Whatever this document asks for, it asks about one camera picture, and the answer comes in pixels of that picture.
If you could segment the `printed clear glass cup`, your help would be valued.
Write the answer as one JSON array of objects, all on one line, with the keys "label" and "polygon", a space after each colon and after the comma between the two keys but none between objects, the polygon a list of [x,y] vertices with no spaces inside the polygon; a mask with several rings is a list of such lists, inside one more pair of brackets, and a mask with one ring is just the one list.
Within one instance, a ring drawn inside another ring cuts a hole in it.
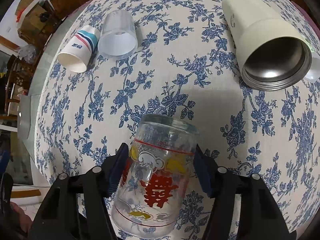
[{"label": "printed clear glass cup", "polygon": [[183,120],[158,114],[141,118],[112,206],[120,230],[147,239],[173,230],[198,136],[197,128]]}]

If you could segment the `blue floral tablecloth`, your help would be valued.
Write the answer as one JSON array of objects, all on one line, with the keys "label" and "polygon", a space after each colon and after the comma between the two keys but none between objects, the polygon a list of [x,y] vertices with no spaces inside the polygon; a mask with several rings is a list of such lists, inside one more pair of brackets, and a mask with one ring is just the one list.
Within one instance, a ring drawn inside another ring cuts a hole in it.
[{"label": "blue floral tablecloth", "polygon": [[[289,0],[263,0],[319,51],[311,24]],[[290,231],[319,209],[319,82],[275,92],[245,85],[222,0],[93,0],[75,20],[101,29],[125,9],[142,32],[138,50],[121,61],[94,53],[76,74],[52,62],[37,111],[35,163],[49,183],[100,165],[130,144],[144,114],[195,125],[205,155],[233,172],[259,173]]]}]

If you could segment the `cardboard boxes stack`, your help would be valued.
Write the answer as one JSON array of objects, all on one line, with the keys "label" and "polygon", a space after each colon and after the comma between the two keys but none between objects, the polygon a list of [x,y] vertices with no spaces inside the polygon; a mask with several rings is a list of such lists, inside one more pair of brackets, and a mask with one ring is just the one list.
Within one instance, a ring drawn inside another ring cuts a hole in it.
[{"label": "cardboard boxes stack", "polygon": [[20,0],[15,16],[19,38],[37,48],[43,47],[52,33],[52,13],[40,5],[40,0]]}]

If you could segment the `clear plastic cup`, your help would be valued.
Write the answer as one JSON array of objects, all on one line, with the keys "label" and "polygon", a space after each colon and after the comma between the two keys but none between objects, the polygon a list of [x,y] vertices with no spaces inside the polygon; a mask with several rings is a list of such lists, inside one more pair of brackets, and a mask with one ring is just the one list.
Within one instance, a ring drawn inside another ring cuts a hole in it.
[{"label": "clear plastic cup", "polygon": [[107,59],[122,60],[138,47],[135,24],[127,10],[110,12],[103,23],[98,51]]}]

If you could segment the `small green white cup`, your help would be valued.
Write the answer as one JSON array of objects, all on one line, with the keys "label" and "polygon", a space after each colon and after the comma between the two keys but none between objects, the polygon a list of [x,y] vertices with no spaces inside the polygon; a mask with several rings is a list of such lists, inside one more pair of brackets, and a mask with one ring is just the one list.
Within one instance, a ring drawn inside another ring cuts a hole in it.
[{"label": "small green white cup", "polygon": [[312,59],[310,69],[304,76],[304,80],[310,83],[315,83],[320,78],[320,56],[315,52],[312,45],[307,40],[305,40],[305,42],[311,51]]}]

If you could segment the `cream steel thermos cup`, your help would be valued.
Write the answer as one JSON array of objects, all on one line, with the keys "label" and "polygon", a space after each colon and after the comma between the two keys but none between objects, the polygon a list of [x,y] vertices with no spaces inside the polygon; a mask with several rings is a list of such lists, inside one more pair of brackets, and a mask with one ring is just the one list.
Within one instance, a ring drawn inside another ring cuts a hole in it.
[{"label": "cream steel thermos cup", "polygon": [[310,70],[311,50],[296,28],[262,0],[222,0],[246,85],[275,91],[300,81]]}]

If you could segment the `striped white paper cup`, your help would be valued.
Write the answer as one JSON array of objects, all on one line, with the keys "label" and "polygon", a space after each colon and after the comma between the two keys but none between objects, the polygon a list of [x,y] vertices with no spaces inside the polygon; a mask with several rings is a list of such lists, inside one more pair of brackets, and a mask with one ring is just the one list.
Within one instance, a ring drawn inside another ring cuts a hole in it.
[{"label": "striped white paper cup", "polygon": [[90,25],[78,30],[65,47],[58,53],[58,62],[66,69],[83,73],[98,44],[100,31]]}]

